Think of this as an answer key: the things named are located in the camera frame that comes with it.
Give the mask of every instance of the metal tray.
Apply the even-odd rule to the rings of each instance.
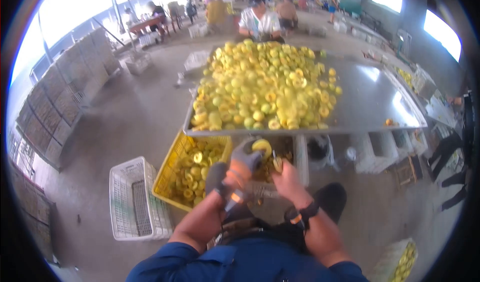
[[[189,136],[352,134],[427,126],[425,117],[411,93],[382,64],[352,56],[338,56],[330,52],[327,52],[326,57],[317,57],[315,61],[324,63],[326,68],[335,68],[338,75],[337,84],[343,88],[343,94],[337,98],[335,109],[325,121],[329,125],[328,129],[192,131],[190,120],[197,96],[197,91],[192,91],[193,99],[183,124],[183,131]],[[385,126],[388,118],[392,118],[399,125]]]

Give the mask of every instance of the blue shirt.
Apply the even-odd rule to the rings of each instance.
[[[141,261],[127,282],[147,281],[355,281],[367,282],[350,261],[329,268],[312,256],[272,239],[244,238],[216,246],[202,255],[185,243],[167,243]]]

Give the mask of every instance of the yellow plastic crate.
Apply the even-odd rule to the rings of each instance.
[[[230,136],[215,136],[215,137],[195,137],[192,138],[187,136],[183,133],[183,130],[178,132],[177,137],[175,137],[175,141],[173,142],[168,154],[163,161],[162,167],[158,171],[158,174],[155,178],[155,182],[153,183],[152,194],[155,197],[158,197],[162,201],[165,201],[175,207],[178,207],[182,210],[190,212],[192,210],[191,207],[186,206],[182,203],[176,202],[172,199],[166,197],[168,195],[168,186],[169,180],[172,175],[175,175],[174,169],[177,165],[177,160],[183,159],[187,156],[187,152],[185,151],[185,146],[187,143],[193,144],[195,141],[205,141],[207,144],[221,144],[224,145],[224,151],[222,153],[222,158],[220,161],[227,162],[230,154],[232,153],[232,139]]]

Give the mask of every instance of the yellow shirt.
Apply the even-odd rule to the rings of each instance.
[[[223,0],[212,0],[207,5],[207,23],[223,23],[227,15],[227,4]]]

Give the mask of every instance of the white t-shirt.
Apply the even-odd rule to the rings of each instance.
[[[255,38],[257,38],[260,33],[271,34],[281,30],[279,17],[276,13],[267,10],[259,20],[251,8],[243,10],[238,25],[241,28],[253,31]]]

